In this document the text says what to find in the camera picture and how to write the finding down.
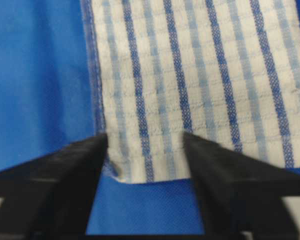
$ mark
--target blue tablecloth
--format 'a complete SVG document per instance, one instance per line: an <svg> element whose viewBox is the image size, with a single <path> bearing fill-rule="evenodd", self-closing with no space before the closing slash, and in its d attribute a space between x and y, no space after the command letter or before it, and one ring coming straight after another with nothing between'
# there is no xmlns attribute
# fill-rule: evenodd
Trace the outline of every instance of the blue tablecloth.
<svg viewBox="0 0 300 240"><path fill-rule="evenodd" d="M0 170L93 134L80 2L0 0ZM104 175L87 229L202 232L190 180L127 185Z"/></svg>

